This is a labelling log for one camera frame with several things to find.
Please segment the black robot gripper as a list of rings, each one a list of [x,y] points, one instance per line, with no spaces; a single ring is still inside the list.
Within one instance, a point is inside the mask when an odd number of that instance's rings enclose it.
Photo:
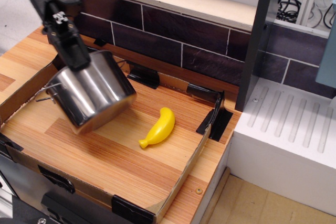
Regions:
[[[81,0],[30,1],[43,22],[43,34],[64,64],[74,71],[85,68],[90,56],[72,21],[81,11]]]

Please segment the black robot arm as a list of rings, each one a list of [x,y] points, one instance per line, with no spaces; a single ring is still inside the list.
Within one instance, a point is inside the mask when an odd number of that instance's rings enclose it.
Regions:
[[[43,23],[43,34],[71,70],[90,63],[90,56],[72,21],[81,11],[81,0],[30,0]]]

